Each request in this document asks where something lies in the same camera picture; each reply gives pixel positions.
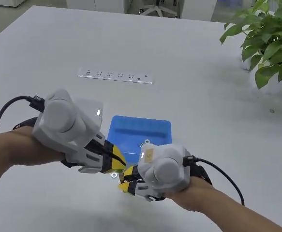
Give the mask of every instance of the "floor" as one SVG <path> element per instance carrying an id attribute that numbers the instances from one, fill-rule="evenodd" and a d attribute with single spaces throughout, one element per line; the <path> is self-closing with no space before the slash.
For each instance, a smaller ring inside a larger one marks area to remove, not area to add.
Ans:
<path id="1" fill-rule="evenodd" d="M 18 8 L 0 7 L 0 32 L 33 5 L 67 8 L 66 0 L 27 0 L 19 5 Z M 140 6 L 140 0 L 133 0 L 128 13 L 138 14 Z M 234 14 L 234 12 L 234 9 L 230 9 L 225 4 L 218 3 L 216 5 L 212 21 L 226 22 L 230 16 Z"/>

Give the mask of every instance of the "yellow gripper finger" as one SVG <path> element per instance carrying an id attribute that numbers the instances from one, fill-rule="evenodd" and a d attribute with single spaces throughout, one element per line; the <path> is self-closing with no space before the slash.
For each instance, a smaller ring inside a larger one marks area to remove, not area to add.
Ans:
<path id="1" fill-rule="evenodd" d="M 135 196 L 136 184 L 137 184 L 136 181 L 123 182 L 118 185 L 118 188 L 122 190 L 124 193 L 129 193 Z"/>
<path id="2" fill-rule="evenodd" d="M 121 173 L 126 170 L 126 159 L 120 150 L 112 143 L 105 141 L 101 173 Z"/>
<path id="3" fill-rule="evenodd" d="M 124 172 L 124 180 L 134 181 L 134 180 L 142 180 L 143 178 L 139 174 L 137 166 L 131 166 Z"/>

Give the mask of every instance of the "potted plant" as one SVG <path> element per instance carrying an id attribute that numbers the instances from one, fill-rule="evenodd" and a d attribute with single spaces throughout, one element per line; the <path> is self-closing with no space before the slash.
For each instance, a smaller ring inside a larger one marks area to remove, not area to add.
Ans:
<path id="1" fill-rule="evenodd" d="M 258 89 L 282 84 L 282 0 L 275 1 L 276 12 L 269 11 L 268 0 L 258 0 L 252 8 L 237 12 L 231 20 L 240 22 L 226 23 L 220 38 L 223 44 L 229 36 L 246 35 L 241 46 L 242 60 L 250 62 L 251 79 Z"/>

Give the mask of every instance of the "sticker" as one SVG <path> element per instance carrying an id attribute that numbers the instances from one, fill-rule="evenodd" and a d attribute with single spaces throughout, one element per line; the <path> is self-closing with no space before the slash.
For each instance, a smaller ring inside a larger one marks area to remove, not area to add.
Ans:
<path id="1" fill-rule="evenodd" d="M 145 152 L 145 163 L 151 163 L 152 162 L 152 158 L 154 157 L 154 149 L 147 149 Z"/>

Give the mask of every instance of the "white cabinet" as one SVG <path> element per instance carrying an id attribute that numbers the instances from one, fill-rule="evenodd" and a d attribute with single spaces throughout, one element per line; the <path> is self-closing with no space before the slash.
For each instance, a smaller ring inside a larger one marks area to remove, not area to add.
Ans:
<path id="1" fill-rule="evenodd" d="M 0 0 L 0 6 L 13 6 L 16 7 L 25 0 Z"/>
<path id="2" fill-rule="evenodd" d="M 131 0 L 67 0 L 68 8 L 89 11 L 127 13 Z"/>
<path id="3" fill-rule="evenodd" d="M 94 0 L 67 0 L 67 6 L 69 9 L 79 9 L 79 10 L 95 10 Z"/>
<path id="4" fill-rule="evenodd" d="M 181 18 L 210 21 L 217 0 L 185 0 Z"/>

